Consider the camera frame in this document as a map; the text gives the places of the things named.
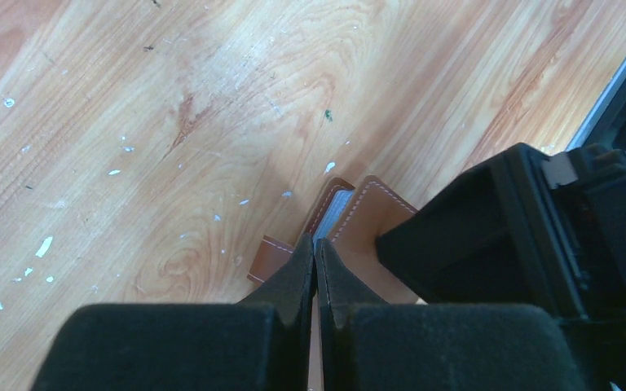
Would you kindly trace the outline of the brown leather card holder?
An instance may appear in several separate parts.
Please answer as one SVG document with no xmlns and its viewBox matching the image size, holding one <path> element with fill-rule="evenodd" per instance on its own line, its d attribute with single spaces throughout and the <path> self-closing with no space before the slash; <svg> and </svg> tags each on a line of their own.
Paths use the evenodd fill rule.
<svg viewBox="0 0 626 391">
<path fill-rule="evenodd" d="M 419 297 L 380 263 L 375 248 L 377 238 L 416 212 L 376 176 L 357 187 L 335 177 L 319 193 L 302 232 L 315 242 L 328 239 L 345 268 L 383 301 L 416 304 Z"/>
</svg>

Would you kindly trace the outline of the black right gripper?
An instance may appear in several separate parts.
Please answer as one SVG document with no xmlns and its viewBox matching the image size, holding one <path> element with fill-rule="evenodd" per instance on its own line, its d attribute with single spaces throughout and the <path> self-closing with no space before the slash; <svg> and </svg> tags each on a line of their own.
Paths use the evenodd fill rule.
<svg viewBox="0 0 626 391">
<path fill-rule="evenodd" d="M 626 390 L 626 153 L 516 144 L 376 241 L 424 301 L 525 303 L 585 319 L 594 375 Z"/>
</svg>

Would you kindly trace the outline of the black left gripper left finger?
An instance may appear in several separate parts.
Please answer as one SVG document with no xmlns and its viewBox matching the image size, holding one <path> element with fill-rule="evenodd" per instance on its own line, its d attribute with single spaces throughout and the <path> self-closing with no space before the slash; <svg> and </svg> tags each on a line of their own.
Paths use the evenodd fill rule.
<svg viewBox="0 0 626 391">
<path fill-rule="evenodd" d="M 304 390 L 314 244 L 232 304 L 97 304 L 58 331 L 35 390 Z"/>
</svg>

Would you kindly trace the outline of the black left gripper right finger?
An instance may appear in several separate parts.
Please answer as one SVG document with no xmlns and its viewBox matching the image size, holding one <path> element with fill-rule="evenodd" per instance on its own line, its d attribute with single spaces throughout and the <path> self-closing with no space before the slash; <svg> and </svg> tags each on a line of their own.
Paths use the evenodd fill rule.
<svg viewBox="0 0 626 391">
<path fill-rule="evenodd" d="M 532 305 L 391 304 L 316 245 L 327 390 L 584 390 L 558 324 Z"/>
</svg>

